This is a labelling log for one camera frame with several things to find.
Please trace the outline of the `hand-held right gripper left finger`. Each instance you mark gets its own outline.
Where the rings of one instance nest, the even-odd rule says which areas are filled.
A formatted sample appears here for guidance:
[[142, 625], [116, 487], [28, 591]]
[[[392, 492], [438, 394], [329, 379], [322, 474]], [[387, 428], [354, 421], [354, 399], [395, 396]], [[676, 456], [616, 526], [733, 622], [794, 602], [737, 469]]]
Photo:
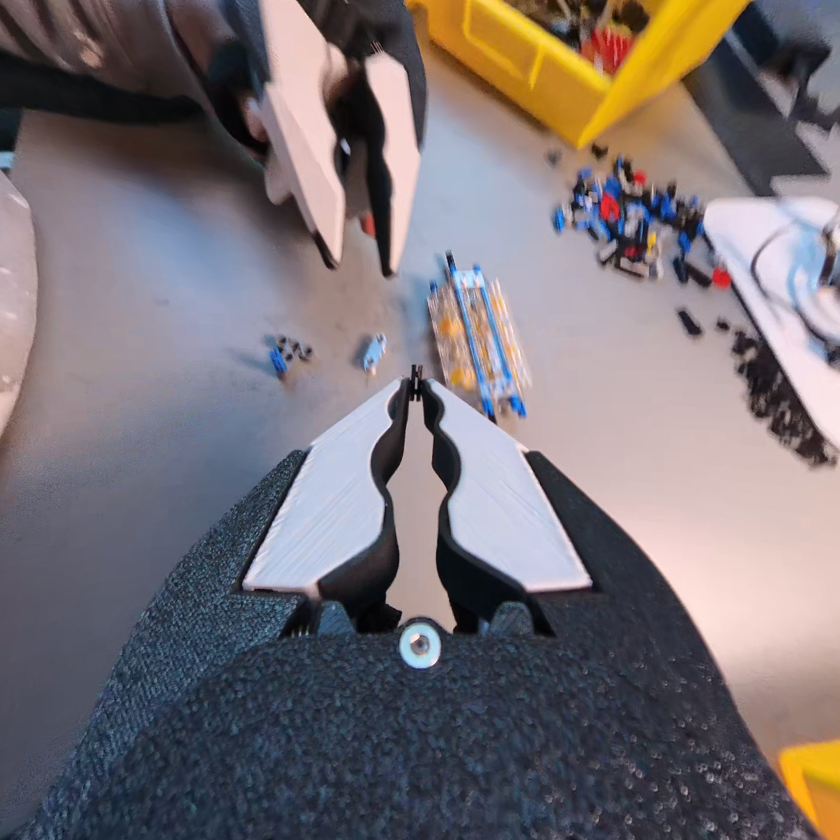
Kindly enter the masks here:
[[412, 381], [394, 380], [309, 446], [255, 547], [244, 591], [382, 603], [399, 563], [387, 482], [403, 458]]

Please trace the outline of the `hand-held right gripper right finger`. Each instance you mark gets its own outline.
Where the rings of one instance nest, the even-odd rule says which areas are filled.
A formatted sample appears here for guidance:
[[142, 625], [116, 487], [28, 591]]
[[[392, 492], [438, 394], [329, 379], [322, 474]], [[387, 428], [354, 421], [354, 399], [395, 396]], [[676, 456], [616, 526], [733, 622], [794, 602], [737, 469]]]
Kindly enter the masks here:
[[536, 610], [539, 595], [587, 592], [592, 578], [530, 466], [530, 451], [434, 379], [422, 384], [432, 467], [445, 495], [436, 566], [454, 609]]

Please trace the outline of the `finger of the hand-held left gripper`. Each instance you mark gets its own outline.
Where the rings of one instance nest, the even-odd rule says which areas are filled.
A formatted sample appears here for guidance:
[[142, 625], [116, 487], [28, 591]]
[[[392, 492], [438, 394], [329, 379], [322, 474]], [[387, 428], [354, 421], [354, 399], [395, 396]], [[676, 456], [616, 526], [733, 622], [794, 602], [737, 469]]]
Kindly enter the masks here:
[[363, 64], [365, 182], [385, 277], [397, 273], [411, 222], [421, 152], [405, 67], [384, 51]]
[[269, 154], [266, 194], [293, 200], [328, 268], [343, 255], [346, 197], [327, 99], [347, 62], [297, 1], [260, 2], [268, 75], [259, 100]]

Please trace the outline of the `yellow plastic bin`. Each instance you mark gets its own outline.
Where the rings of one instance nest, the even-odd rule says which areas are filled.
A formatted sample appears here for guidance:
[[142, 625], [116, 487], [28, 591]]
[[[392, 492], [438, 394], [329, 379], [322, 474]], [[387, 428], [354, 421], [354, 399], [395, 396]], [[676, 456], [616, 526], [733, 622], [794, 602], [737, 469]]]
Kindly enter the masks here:
[[613, 75], [507, 2], [406, 4], [437, 46], [580, 149], [701, 65], [749, 2], [642, 2], [650, 19]]
[[839, 838], [839, 740], [780, 752], [780, 774], [794, 801], [827, 839]]

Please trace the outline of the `transparent brick engine model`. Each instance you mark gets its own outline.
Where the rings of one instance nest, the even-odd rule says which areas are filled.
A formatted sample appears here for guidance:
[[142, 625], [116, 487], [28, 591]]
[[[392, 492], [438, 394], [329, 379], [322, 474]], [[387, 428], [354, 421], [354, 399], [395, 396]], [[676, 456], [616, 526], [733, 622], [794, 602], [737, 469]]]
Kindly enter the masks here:
[[474, 264], [459, 267], [448, 250], [443, 275], [429, 284], [427, 315], [447, 388], [492, 423], [503, 414], [528, 416], [532, 378], [499, 280]]

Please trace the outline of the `pile of black red parts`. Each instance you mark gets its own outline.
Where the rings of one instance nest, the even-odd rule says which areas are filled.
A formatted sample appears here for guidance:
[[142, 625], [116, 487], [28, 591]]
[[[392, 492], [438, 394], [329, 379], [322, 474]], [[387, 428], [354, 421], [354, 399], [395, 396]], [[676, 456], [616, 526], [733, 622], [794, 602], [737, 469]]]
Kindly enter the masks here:
[[508, 5], [611, 77], [651, 19], [638, 1], [509, 1]]

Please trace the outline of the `person's left forearm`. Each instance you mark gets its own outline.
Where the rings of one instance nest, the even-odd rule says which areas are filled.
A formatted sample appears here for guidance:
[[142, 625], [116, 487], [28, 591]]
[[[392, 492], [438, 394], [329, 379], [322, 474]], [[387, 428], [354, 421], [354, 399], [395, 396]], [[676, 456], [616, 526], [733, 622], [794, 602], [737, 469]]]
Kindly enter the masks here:
[[5, 63], [157, 98], [198, 98], [236, 38], [217, 1], [1, 2]]

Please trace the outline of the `grey desk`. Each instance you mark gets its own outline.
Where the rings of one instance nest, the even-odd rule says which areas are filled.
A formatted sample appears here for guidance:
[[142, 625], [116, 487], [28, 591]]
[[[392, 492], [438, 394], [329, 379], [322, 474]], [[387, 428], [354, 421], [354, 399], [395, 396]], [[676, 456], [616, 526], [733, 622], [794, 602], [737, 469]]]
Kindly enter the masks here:
[[[439, 257], [503, 286], [532, 375], [505, 427], [656, 562], [772, 762], [838, 738], [838, 469], [744, 403], [730, 290], [639, 283], [550, 215], [589, 159], [424, 48], [427, 141], [400, 275], [354, 224], [330, 271], [203, 122], [23, 119], [38, 314], [2, 439], [2, 834], [37, 810], [181, 557], [292, 449], [437, 356]], [[559, 166], [544, 155], [560, 149]], [[703, 328], [692, 339], [677, 310]], [[375, 375], [361, 357], [387, 338]], [[315, 359], [269, 359], [296, 340]]]

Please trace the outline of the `person's left hand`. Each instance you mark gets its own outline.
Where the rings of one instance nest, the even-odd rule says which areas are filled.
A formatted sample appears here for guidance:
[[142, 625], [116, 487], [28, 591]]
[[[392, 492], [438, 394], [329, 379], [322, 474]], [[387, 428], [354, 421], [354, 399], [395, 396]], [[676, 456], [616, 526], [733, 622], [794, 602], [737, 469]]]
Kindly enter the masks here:
[[348, 184], [356, 178], [357, 170], [363, 163], [363, 151], [357, 138], [343, 133], [337, 136], [333, 162], [339, 181], [344, 188], [347, 188]]

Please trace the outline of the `black chair part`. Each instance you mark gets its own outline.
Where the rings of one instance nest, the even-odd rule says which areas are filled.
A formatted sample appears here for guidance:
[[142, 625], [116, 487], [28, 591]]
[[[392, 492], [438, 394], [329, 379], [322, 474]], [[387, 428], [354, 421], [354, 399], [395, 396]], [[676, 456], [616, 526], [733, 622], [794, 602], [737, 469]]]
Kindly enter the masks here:
[[206, 112], [231, 133], [250, 138], [236, 96], [156, 95], [124, 90], [84, 75], [1, 54], [3, 109], [50, 112], [111, 123], [176, 122]]

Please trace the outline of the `pile of mixed brick parts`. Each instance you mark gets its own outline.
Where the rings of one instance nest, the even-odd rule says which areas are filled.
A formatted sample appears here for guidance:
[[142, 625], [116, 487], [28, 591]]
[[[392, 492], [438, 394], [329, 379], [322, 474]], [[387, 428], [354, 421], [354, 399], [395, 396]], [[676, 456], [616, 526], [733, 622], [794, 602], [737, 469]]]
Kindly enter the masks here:
[[551, 225], [559, 235], [588, 235], [598, 265], [627, 277], [658, 280], [671, 270], [680, 285], [728, 289], [732, 277], [707, 233], [706, 210], [698, 196], [680, 195], [676, 182], [658, 185], [619, 155], [604, 175], [577, 172]]

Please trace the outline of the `heap of black pins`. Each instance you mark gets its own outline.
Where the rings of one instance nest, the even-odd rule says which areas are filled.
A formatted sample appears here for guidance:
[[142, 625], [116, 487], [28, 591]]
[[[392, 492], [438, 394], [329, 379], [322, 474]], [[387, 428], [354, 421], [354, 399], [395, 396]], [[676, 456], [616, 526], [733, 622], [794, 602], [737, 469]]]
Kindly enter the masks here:
[[732, 336], [735, 372], [751, 415], [809, 468], [837, 467], [838, 449], [814, 425], [769, 345], [744, 329], [735, 329]]

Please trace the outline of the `white book stand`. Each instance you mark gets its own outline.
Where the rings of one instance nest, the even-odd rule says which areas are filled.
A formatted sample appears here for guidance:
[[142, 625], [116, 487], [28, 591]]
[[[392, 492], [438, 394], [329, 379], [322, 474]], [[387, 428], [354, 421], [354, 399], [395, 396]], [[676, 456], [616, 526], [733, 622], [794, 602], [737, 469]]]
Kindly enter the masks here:
[[821, 197], [725, 198], [706, 230], [759, 336], [814, 425], [839, 445], [838, 205]]

